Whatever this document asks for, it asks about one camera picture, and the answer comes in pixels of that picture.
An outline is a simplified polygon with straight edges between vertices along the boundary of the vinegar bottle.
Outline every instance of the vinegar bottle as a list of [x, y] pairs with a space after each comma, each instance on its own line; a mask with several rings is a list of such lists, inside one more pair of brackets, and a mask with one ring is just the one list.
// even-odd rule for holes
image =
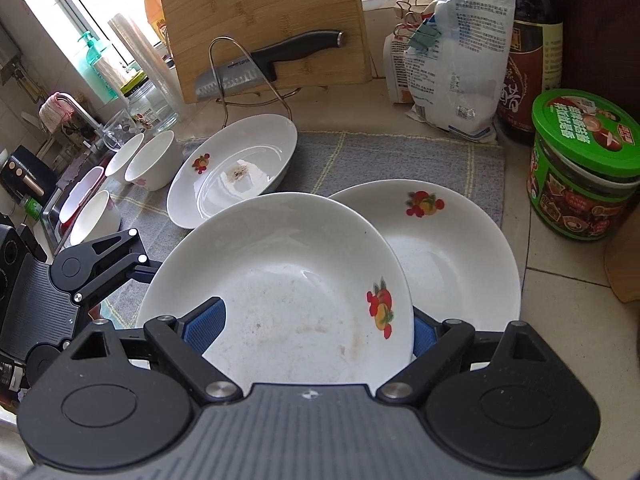
[[533, 145], [533, 101], [560, 86], [562, 18], [557, 0], [516, 0], [514, 18], [497, 121], [509, 138]]
[[166, 22], [162, 12], [160, 0], [145, 0], [146, 20], [158, 35], [160, 41], [166, 45]]

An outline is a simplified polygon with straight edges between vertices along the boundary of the pink towel on faucet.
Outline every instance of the pink towel on faucet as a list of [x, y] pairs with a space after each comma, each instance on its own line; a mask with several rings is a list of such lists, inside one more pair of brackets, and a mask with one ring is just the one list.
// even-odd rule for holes
[[59, 92], [50, 95], [40, 107], [40, 119], [51, 133], [55, 132], [60, 124], [68, 121], [74, 113], [73, 107], [66, 101], [58, 100]]

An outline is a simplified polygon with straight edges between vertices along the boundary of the dish mat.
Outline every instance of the dish mat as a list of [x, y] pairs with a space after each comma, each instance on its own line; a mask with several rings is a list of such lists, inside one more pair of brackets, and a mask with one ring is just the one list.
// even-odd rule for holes
[[[205, 140], [180, 141], [184, 160]], [[329, 196], [356, 184], [388, 178], [425, 180], [453, 189], [500, 225], [504, 153], [496, 144], [398, 134], [299, 132], [289, 171], [277, 191]], [[169, 220], [169, 186], [147, 192], [139, 186], [108, 182], [105, 189], [122, 215], [120, 228], [137, 228], [151, 259], [164, 261], [189, 233]], [[147, 287], [127, 282], [102, 302], [102, 315], [116, 328], [134, 327]]]

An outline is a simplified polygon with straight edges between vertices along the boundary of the knife handle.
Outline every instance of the knife handle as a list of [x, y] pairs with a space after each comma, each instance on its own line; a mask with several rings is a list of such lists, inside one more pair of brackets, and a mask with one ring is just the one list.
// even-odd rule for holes
[[343, 44], [344, 32], [341, 30], [310, 30], [279, 43], [254, 50], [251, 57], [266, 78], [273, 82], [278, 78], [274, 62], [303, 59], [319, 50], [338, 48]]

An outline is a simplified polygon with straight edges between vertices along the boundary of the floral pattern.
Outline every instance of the floral pattern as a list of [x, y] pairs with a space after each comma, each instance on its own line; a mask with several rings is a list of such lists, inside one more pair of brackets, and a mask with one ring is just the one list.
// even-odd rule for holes
[[385, 339], [389, 339], [394, 313], [391, 310], [391, 293], [386, 290], [384, 278], [380, 278], [380, 284], [373, 284], [373, 291], [367, 292], [367, 301], [369, 301], [369, 315], [375, 320], [376, 328], [382, 331]]
[[406, 213], [409, 216], [416, 215], [418, 218], [423, 216], [431, 216], [444, 209], [444, 200], [437, 198], [434, 193], [427, 193], [426, 191], [416, 191], [409, 193], [409, 200], [406, 201], [409, 209]]
[[193, 161], [191, 165], [198, 174], [202, 174], [204, 171], [207, 171], [207, 166], [209, 165], [209, 153], [204, 153], [200, 155], [196, 160]]

